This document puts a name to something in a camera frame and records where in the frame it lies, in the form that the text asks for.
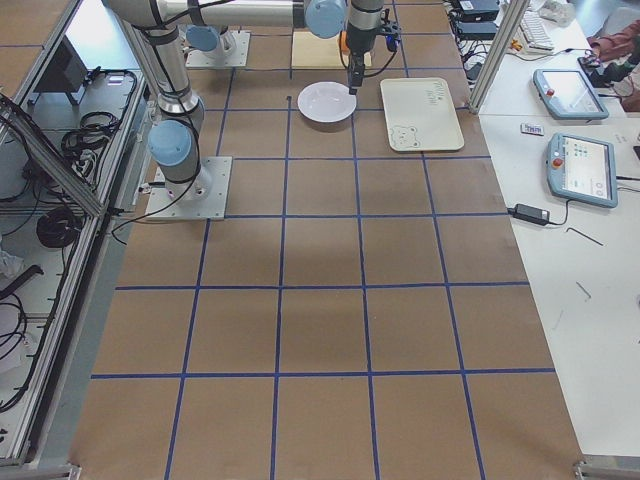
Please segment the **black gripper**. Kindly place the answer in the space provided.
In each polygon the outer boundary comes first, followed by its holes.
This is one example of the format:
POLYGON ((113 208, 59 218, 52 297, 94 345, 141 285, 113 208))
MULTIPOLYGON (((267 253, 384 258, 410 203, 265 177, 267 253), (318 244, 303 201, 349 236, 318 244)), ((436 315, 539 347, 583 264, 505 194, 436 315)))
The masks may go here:
POLYGON ((348 89, 356 95, 364 80, 364 55, 373 48, 381 26, 382 0, 352 0, 347 20, 348 89))

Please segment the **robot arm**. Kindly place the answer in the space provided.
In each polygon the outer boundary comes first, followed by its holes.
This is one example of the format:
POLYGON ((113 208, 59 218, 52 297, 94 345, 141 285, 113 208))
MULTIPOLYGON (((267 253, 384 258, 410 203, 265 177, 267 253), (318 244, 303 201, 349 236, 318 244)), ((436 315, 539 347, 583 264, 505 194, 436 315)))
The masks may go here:
POLYGON ((347 85, 356 95, 366 72, 365 54, 379 36, 397 31, 382 1, 190 1, 187 41, 213 51, 231 25, 305 28, 321 39, 342 35, 348 49, 347 85))
POLYGON ((204 105, 192 89, 181 47, 181 24, 218 29, 228 26, 308 28, 331 38, 344 26, 343 1, 108 1, 118 20, 130 27, 134 56, 157 89, 161 121, 148 145, 171 200, 190 201, 208 193, 199 133, 204 105))

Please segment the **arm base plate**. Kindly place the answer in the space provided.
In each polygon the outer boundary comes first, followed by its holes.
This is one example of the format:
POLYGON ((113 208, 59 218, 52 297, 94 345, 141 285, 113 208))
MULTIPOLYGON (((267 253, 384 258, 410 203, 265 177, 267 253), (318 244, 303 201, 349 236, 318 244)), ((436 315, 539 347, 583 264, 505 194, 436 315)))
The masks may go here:
POLYGON ((193 183, 166 182, 160 167, 145 213, 151 221, 223 220, 226 214, 233 159, 209 156, 200 160, 200 173, 193 183))
POLYGON ((229 69, 247 65, 251 33, 246 30, 191 29, 186 33, 188 69, 229 69))

